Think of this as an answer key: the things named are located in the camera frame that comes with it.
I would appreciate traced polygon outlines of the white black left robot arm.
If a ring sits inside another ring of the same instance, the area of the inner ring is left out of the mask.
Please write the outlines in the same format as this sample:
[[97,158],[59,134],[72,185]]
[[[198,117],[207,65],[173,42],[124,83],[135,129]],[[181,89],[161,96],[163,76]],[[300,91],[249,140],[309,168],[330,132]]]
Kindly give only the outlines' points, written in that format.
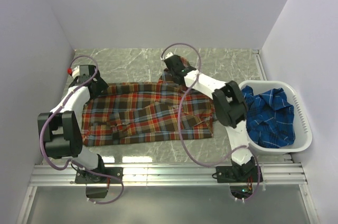
[[98,67],[81,65],[68,69],[73,81],[61,102],[50,112],[41,113],[37,118],[40,151],[43,158],[56,170],[64,170],[51,162],[66,158],[67,166],[74,163],[88,172],[94,183],[106,178],[102,157],[88,150],[82,142],[81,125],[84,106],[99,97],[108,84],[101,78]]

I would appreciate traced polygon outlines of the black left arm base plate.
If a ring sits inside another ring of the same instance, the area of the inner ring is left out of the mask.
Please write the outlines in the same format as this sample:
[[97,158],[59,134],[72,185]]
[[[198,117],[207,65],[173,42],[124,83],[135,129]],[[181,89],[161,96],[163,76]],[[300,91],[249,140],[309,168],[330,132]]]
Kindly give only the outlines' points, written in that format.
[[77,170],[75,184],[119,184],[123,179],[122,167],[105,168],[105,176],[94,175],[88,171]]

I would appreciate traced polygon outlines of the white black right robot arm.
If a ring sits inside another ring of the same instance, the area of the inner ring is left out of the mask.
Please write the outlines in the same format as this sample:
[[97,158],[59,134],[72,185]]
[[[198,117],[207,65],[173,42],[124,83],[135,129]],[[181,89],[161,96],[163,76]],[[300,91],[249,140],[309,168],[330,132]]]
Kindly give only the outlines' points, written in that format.
[[255,157],[249,149],[246,120],[248,107],[239,85],[235,81],[220,81],[203,74],[198,67],[185,66],[179,55],[169,52],[161,56],[174,81],[187,87],[181,98],[177,126],[181,132],[183,102],[191,90],[196,90],[213,101],[217,121],[227,131],[231,147],[233,177],[240,182],[249,178],[256,167]]

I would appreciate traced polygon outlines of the red plaid long sleeve shirt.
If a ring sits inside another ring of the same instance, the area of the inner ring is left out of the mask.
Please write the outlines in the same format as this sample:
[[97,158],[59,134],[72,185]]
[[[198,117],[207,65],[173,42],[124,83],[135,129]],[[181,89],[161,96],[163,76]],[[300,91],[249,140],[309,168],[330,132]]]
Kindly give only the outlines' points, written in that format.
[[84,146],[136,144],[213,136],[213,101],[191,90],[183,102],[181,132],[179,104],[186,87],[176,84],[168,69],[158,82],[111,83],[82,112]]

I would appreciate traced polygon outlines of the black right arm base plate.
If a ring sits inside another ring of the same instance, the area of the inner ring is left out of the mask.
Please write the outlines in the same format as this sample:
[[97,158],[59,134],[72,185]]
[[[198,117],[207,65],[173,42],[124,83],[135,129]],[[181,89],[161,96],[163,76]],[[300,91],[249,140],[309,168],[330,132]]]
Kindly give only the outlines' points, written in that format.
[[216,166],[212,178],[216,179],[218,183],[257,183],[258,181],[263,181],[262,171],[260,171],[260,175],[258,176],[257,166],[245,175],[236,174],[233,166]]

